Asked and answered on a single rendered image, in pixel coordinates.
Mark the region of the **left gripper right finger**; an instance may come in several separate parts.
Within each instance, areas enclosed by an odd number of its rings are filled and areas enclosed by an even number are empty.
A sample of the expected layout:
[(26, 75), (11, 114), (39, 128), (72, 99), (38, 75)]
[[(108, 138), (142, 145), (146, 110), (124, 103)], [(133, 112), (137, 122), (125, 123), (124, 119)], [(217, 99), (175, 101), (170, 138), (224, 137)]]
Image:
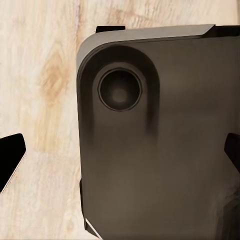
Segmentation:
[(240, 135), (228, 133), (224, 151), (240, 173)]

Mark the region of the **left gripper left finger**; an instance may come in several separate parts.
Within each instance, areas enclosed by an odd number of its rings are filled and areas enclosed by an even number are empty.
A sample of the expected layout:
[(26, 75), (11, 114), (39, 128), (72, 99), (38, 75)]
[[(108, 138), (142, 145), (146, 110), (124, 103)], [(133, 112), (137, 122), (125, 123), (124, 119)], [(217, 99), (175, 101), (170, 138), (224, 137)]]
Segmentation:
[(22, 133), (0, 138), (0, 193), (26, 152)]

